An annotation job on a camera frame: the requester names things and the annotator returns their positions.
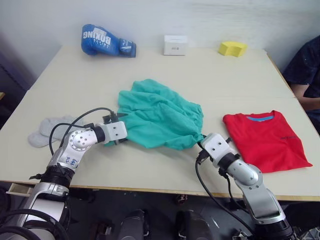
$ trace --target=gray sock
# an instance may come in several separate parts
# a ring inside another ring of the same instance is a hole
[[[36,131],[28,136],[28,142],[33,147],[42,148],[49,144],[49,137],[43,136],[39,131]]]
[[[50,117],[44,119],[40,123],[39,131],[33,132],[28,136],[28,142],[31,146],[36,148],[41,148],[44,146],[47,146],[49,144],[49,136],[54,128],[55,125],[60,123],[72,123],[76,118],[66,115],[63,117]],[[84,124],[84,121],[81,119],[79,120],[76,125],[82,126]],[[68,126],[58,126],[53,133],[52,142],[55,142],[57,140],[61,140],[67,130]],[[75,131],[76,127],[72,127],[69,132]]]
[[[49,137],[50,133],[52,131],[52,129],[54,128],[55,125],[60,124],[60,123],[67,123],[70,124],[72,123],[76,118],[66,115],[63,117],[50,117],[50,118],[46,118],[44,119],[41,123],[40,123],[40,127],[39,127],[39,132],[44,135]],[[82,126],[84,124],[84,121],[82,119],[80,119],[79,121],[76,122],[75,125],[80,125]],[[62,140],[66,130],[68,129],[69,126],[58,126],[53,133],[53,138],[55,139],[59,139]],[[73,132],[75,130],[77,130],[77,127],[72,127],[70,129],[69,132]]]

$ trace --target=white box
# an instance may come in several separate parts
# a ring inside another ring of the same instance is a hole
[[[164,36],[164,55],[186,55],[188,37],[183,35]]]

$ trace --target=person's arm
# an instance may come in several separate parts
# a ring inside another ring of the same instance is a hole
[[[305,111],[320,109],[320,97],[305,97],[309,85],[291,84],[291,89]]]

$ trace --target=dark shirt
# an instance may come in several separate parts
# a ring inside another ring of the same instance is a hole
[[[290,84],[309,85],[304,93],[306,98],[320,98],[320,36],[300,48],[283,72]],[[320,133],[320,109],[306,112]]]

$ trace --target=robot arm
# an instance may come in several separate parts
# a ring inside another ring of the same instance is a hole
[[[220,134],[210,133],[200,144],[204,157],[210,157],[213,166],[233,177],[241,189],[258,239],[294,239],[279,202],[264,185],[262,172],[234,154],[235,151]]]
[[[98,123],[92,128],[78,129],[68,133],[62,147],[53,154],[45,173],[31,177],[31,179],[39,179],[40,182],[35,185],[23,208],[41,211],[60,221],[65,215],[64,212],[68,211],[65,202],[69,194],[70,182],[85,152],[92,145],[106,144],[126,137],[127,130],[123,121]],[[30,225],[30,222],[35,223],[34,221],[43,222],[38,217],[22,215],[17,225],[25,227]]]

